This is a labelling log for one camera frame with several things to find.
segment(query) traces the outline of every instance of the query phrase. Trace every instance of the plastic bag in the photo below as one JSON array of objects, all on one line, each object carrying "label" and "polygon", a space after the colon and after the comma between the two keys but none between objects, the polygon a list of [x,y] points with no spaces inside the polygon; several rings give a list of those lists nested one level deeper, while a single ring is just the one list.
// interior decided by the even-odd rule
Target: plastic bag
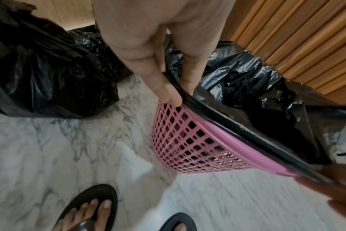
[{"label": "plastic bag", "polygon": [[[84,118],[117,102],[124,65],[112,52],[104,55],[100,37],[69,34],[32,16],[34,9],[0,0],[0,113]],[[86,43],[77,34],[88,35]]]},{"label": "plastic bag", "polygon": [[[182,54],[166,52],[166,76],[178,86]],[[346,107],[305,85],[283,78],[259,57],[220,42],[193,97],[180,90],[192,111],[273,160],[305,175],[309,164],[330,164],[346,140]]]}]

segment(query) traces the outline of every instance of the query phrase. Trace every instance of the toe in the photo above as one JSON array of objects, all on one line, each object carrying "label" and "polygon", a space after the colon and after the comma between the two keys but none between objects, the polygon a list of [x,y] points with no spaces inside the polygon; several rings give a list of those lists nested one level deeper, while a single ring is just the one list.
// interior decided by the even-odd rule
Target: toe
[{"label": "toe", "polygon": [[174,231],[186,231],[186,226],[183,223],[180,223],[177,225],[177,227],[174,229]]},{"label": "toe", "polygon": [[76,208],[72,208],[69,213],[67,213],[64,217],[64,222],[63,222],[63,231],[68,230],[74,222],[74,217],[75,214],[77,213],[77,209]]},{"label": "toe", "polygon": [[62,231],[63,229],[63,219],[60,219],[52,229],[52,231]]},{"label": "toe", "polygon": [[98,200],[97,199],[91,200],[87,208],[86,214],[84,215],[84,219],[91,218],[94,214],[94,211],[96,211],[97,206],[98,206]]},{"label": "toe", "polygon": [[95,223],[96,231],[104,231],[107,224],[107,219],[111,213],[111,200],[105,200],[98,208],[97,220]]},{"label": "toe", "polygon": [[79,224],[82,220],[84,220],[84,216],[86,214],[89,203],[84,203],[74,217],[74,225]]}]

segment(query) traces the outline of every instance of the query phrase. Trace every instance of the gray marble veining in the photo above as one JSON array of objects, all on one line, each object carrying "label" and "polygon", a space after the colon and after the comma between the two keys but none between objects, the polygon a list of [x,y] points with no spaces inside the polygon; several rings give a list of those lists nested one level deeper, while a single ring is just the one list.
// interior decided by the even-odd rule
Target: gray marble veining
[{"label": "gray marble veining", "polygon": [[157,98],[134,76],[90,119],[0,115],[0,231],[51,230],[82,190],[118,192],[113,231],[158,231],[176,212],[199,231],[346,231],[326,198],[259,170],[173,174],[150,144]]}]

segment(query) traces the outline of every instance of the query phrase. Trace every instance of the fingernail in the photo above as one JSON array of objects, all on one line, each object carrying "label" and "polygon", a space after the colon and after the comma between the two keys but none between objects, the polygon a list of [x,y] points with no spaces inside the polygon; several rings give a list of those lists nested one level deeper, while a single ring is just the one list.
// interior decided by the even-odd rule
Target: fingernail
[{"label": "fingernail", "polygon": [[183,223],[180,223],[179,225],[176,226],[174,231],[186,231],[186,226]]},{"label": "fingernail", "polygon": [[311,164],[311,167],[315,169],[316,172],[321,172],[321,170],[324,168],[324,165],[321,164]]},{"label": "fingernail", "polygon": [[90,204],[96,205],[96,204],[98,204],[98,200],[97,200],[97,199],[93,199],[93,200],[90,202]]},{"label": "fingernail", "polygon": [[110,208],[110,206],[111,206],[111,200],[107,200],[107,201],[105,201],[105,203],[103,204],[103,207],[105,208],[105,209],[108,209],[108,208]]}]

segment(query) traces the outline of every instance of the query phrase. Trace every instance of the black sandal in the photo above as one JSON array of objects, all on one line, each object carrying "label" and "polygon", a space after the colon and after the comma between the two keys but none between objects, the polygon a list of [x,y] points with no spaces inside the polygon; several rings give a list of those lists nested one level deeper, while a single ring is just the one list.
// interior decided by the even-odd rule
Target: black sandal
[{"label": "black sandal", "polygon": [[171,216],[159,231],[173,231],[181,223],[186,226],[187,231],[197,231],[195,222],[185,213],[176,213]]},{"label": "black sandal", "polygon": [[59,216],[58,221],[63,219],[72,208],[77,208],[79,210],[84,203],[89,203],[93,199],[98,199],[98,206],[93,216],[90,219],[82,221],[79,225],[74,226],[70,231],[82,231],[84,229],[87,231],[95,231],[94,223],[97,219],[98,208],[101,203],[107,199],[110,199],[112,204],[111,213],[107,219],[105,231],[111,231],[117,212],[117,193],[111,185],[106,184],[95,185],[81,192],[67,205],[62,214]]}]

